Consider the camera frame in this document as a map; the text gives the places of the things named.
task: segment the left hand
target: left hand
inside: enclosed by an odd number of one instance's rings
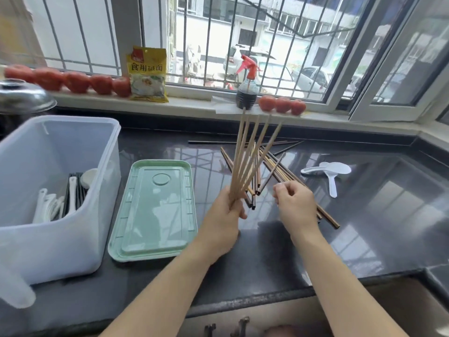
[[[208,258],[210,264],[229,252],[237,241],[239,217],[247,218],[242,201],[237,200],[231,206],[229,187],[225,187],[207,211],[198,235],[192,242]]]

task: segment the pot lid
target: pot lid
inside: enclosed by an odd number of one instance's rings
[[[0,80],[0,114],[31,114],[55,105],[53,96],[38,85],[20,79]]]

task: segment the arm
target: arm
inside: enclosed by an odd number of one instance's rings
[[[223,189],[207,212],[197,237],[134,299],[101,337],[176,336],[203,278],[239,233],[242,202],[229,209],[229,187]]]
[[[363,287],[321,234],[313,193],[296,181],[274,186],[281,220],[290,233],[336,337],[407,334]]]

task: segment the forearm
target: forearm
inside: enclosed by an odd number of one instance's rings
[[[336,337],[407,336],[318,229],[297,234],[293,240]]]
[[[189,245],[101,336],[176,336],[209,266],[204,254]]]

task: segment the dark liquid in bottle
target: dark liquid in bottle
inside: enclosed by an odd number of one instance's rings
[[[256,94],[243,93],[242,91],[237,90],[235,102],[239,109],[245,108],[246,110],[249,110],[254,105],[256,99]]]

